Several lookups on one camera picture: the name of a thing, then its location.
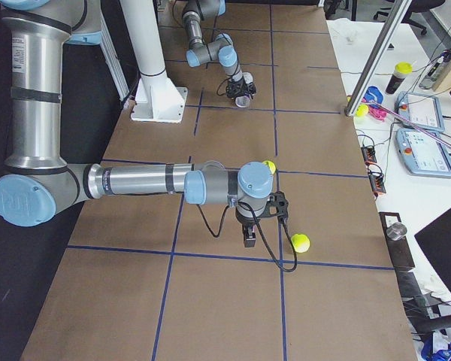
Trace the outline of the dark bottle yellow lid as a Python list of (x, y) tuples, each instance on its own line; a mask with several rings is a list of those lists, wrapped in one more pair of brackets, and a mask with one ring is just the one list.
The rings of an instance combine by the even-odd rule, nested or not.
[(398, 62), (386, 87), (386, 94), (394, 94), (404, 80), (412, 73), (413, 66), (409, 62)]

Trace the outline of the near blue teach pendant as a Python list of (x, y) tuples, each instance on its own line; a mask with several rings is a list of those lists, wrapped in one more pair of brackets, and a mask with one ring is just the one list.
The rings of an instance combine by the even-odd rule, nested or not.
[(399, 157), (412, 175), (451, 178), (451, 158), (443, 144), (405, 128), (396, 132), (395, 140)]

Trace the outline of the black orange connector block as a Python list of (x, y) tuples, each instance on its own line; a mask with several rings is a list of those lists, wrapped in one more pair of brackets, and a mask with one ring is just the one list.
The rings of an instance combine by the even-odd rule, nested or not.
[(375, 196), (386, 194), (384, 174), (381, 171), (368, 171), (368, 179), (371, 185), (372, 193)]
[(370, 146), (363, 146), (361, 147), (361, 152), (363, 156), (363, 160), (366, 165), (376, 165), (377, 164), (377, 158), (376, 158), (376, 150), (375, 147)]

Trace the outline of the yellow tennis ball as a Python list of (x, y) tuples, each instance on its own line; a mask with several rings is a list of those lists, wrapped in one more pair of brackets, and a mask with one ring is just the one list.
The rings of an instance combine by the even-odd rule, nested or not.
[(302, 233), (296, 233), (291, 237), (292, 246), (295, 252), (305, 253), (310, 248), (310, 239)]
[(267, 160), (264, 160), (262, 163), (268, 167), (268, 169), (272, 175), (275, 175), (277, 167), (274, 162), (267, 159)]

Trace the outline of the small metal cup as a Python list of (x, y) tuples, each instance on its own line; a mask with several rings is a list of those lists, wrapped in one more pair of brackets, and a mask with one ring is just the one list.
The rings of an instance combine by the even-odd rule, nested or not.
[(399, 241), (407, 234), (407, 227), (401, 222), (392, 223), (386, 228), (386, 237), (392, 241)]

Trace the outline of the spare tennis ball on desk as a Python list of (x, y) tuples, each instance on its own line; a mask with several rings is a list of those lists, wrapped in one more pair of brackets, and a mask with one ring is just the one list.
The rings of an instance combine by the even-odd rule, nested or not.
[(355, 116), (356, 117), (364, 117), (369, 113), (369, 107), (366, 104), (360, 104), (360, 106), (357, 107)]

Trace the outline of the black computer monitor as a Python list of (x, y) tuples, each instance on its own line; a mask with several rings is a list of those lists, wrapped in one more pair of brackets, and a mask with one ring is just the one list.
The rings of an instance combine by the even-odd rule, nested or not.
[(451, 292), (451, 208), (415, 234), (422, 252)]

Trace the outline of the far blue teach pendant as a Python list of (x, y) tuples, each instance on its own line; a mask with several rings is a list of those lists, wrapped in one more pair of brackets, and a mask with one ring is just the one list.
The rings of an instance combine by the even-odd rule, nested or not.
[(395, 103), (396, 113), (421, 128), (444, 132), (445, 125), (436, 96), (401, 91)]

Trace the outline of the blue cloth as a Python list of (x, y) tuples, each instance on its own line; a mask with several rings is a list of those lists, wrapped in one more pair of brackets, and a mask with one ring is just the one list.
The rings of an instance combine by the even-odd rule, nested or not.
[(377, 104), (382, 104), (384, 95), (376, 86), (369, 86), (365, 92), (364, 100), (368, 103), (375, 102)]

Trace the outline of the aluminium frame post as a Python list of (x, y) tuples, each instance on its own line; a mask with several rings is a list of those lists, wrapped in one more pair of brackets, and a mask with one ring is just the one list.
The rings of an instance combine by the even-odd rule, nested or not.
[(379, 64), (382, 55), (385, 53), (386, 48), (389, 46), (396, 29), (404, 18), (404, 15), (407, 13), (411, 2), (411, 0), (395, 1), (392, 6), (389, 17), (383, 24), (368, 60), (365, 63), (365, 67), (359, 77), (358, 83), (353, 90), (353, 94), (344, 109), (344, 113), (348, 117), (352, 117), (356, 114), (358, 107), (362, 103), (368, 84), (376, 71), (376, 67)]

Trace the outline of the blue teach pendant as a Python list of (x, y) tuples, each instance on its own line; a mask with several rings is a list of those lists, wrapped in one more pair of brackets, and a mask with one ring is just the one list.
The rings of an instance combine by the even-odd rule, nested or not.
[(401, 91), (395, 103), (396, 113), (421, 128), (444, 132), (445, 125), (436, 96)]
[(399, 157), (412, 175), (451, 178), (451, 158), (443, 144), (405, 128), (396, 132), (395, 140)]

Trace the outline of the pink cloth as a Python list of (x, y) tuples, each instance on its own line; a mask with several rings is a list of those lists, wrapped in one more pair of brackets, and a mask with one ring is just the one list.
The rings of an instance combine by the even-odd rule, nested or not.
[(380, 122), (383, 122), (388, 115), (385, 110), (373, 105), (368, 105), (368, 114), (371, 115), (374, 119), (379, 120)]

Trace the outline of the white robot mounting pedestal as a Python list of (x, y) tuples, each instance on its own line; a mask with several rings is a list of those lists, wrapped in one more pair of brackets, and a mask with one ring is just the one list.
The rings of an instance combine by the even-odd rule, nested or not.
[(120, 4), (141, 77), (131, 118), (179, 123), (188, 90), (175, 86), (168, 77), (153, 3), (124, 0)]

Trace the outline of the clear tennis ball can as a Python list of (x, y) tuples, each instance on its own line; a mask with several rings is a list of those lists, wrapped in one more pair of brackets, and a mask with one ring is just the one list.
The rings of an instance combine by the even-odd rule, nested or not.
[(235, 104), (239, 108), (249, 107), (251, 104), (251, 101), (252, 101), (252, 97), (253, 97), (251, 90), (250, 90), (250, 85), (253, 83), (253, 76), (249, 72), (244, 72), (243, 76), (244, 76), (244, 83), (246, 85), (245, 93), (242, 96), (238, 96), (235, 99)]

